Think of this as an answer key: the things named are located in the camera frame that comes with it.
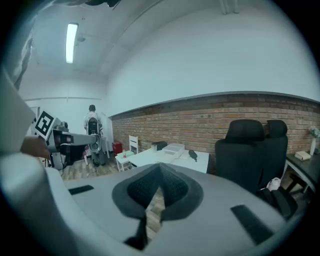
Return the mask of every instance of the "white box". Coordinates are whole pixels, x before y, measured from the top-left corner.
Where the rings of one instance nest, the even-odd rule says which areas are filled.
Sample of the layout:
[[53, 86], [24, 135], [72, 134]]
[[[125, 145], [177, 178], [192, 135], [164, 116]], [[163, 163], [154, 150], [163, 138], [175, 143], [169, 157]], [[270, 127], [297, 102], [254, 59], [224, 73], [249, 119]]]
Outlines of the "white box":
[[173, 155], [174, 158], [178, 159], [185, 151], [185, 145], [172, 143], [165, 146], [162, 150], [165, 154]]

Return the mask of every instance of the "brick wall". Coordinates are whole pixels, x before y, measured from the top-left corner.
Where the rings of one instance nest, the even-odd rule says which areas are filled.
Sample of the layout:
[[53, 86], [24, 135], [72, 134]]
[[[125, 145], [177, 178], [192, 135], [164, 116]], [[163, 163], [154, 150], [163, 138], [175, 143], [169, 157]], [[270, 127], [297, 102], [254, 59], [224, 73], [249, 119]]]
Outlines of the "brick wall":
[[320, 104], [292, 97], [262, 94], [230, 94], [177, 100], [129, 111], [112, 117], [114, 141], [129, 149], [129, 135], [138, 136], [139, 150], [152, 142], [184, 144], [187, 150], [215, 157], [215, 143], [224, 139], [237, 119], [281, 119], [288, 127], [288, 153], [309, 151], [310, 126], [320, 128]]

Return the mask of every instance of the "chair headrest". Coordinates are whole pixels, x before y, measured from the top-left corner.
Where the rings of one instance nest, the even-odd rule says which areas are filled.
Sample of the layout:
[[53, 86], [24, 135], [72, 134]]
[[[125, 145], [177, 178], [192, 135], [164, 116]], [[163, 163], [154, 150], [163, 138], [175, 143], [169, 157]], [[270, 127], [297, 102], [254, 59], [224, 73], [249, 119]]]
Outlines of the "chair headrest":
[[232, 143], [261, 142], [265, 140], [264, 127], [257, 120], [234, 120], [230, 123], [225, 140]]
[[267, 122], [270, 125], [270, 132], [268, 134], [269, 138], [281, 137], [287, 134], [288, 128], [284, 121], [268, 120]]

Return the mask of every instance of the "red object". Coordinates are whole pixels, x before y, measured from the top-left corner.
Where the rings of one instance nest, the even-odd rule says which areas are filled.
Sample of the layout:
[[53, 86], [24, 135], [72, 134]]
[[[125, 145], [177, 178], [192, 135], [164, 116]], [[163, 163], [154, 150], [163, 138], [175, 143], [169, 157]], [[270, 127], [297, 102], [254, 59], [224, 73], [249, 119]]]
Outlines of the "red object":
[[113, 154], [116, 157], [118, 154], [122, 153], [122, 144], [120, 142], [112, 143]]

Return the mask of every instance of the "ceiling light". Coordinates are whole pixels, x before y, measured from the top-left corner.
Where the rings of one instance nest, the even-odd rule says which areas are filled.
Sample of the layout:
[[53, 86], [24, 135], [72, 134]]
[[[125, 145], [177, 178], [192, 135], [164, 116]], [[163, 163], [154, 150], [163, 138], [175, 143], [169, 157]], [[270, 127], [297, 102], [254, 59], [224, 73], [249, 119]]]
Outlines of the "ceiling light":
[[68, 24], [68, 29], [66, 31], [66, 41], [65, 41], [66, 63], [74, 62], [74, 47], [75, 47], [77, 29], [78, 29], [78, 24], [75, 24], [75, 23]]

